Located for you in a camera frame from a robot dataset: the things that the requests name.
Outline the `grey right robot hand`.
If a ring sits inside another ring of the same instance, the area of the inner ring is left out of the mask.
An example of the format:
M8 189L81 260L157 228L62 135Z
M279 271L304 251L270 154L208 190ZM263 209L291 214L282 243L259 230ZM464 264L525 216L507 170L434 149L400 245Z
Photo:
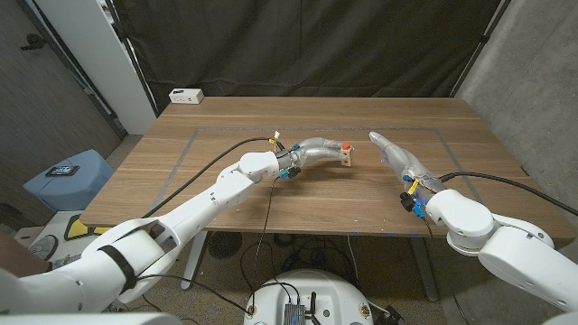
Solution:
M427 202L433 195L445 190L441 180L425 168L412 153L377 132L370 132L368 136L371 142L380 148L382 162L393 170L406 193L419 201Z

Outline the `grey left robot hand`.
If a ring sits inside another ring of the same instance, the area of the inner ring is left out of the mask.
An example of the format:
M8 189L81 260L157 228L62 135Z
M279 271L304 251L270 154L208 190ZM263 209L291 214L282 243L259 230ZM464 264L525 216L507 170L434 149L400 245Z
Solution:
M342 142L313 137L295 144L288 150L282 150L275 156L277 157L279 172L285 172L291 168L301 169L304 165L322 158L346 161L347 155L341 149Z

